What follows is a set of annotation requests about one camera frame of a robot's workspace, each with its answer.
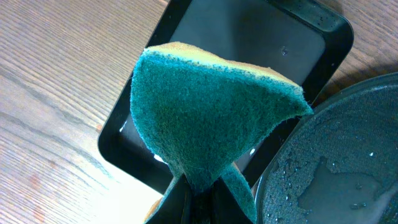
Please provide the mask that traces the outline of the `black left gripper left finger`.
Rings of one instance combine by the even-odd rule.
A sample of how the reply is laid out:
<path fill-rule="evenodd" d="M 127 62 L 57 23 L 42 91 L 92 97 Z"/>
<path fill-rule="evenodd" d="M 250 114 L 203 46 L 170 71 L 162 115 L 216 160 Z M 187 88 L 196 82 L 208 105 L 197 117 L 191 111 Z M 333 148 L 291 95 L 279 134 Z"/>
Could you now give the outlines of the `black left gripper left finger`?
<path fill-rule="evenodd" d="M 190 224 L 192 198 L 190 184 L 182 175 L 146 224 Z"/>

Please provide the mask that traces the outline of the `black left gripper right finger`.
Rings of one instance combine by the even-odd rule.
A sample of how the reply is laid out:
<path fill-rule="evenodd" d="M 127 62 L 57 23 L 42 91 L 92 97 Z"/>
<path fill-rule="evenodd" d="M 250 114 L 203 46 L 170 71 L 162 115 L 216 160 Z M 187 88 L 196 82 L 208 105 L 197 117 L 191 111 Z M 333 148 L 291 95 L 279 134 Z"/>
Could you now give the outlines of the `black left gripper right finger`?
<path fill-rule="evenodd" d="M 211 188 L 211 224 L 253 224 L 220 177 Z"/>

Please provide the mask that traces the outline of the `green yellow sponge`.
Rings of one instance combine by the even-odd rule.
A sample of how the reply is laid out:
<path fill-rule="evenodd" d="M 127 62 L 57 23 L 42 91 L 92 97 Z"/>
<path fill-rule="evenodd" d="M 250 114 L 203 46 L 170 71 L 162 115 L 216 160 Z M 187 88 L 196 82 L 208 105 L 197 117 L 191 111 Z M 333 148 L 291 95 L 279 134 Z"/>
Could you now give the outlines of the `green yellow sponge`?
<path fill-rule="evenodd" d="M 195 197 L 193 223 L 209 223 L 207 196 L 222 179 L 250 222 L 257 211 L 235 161 L 283 121 L 312 114 L 302 87 L 276 71 L 170 42 L 144 49 L 130 111 L 146 147 Z"/>

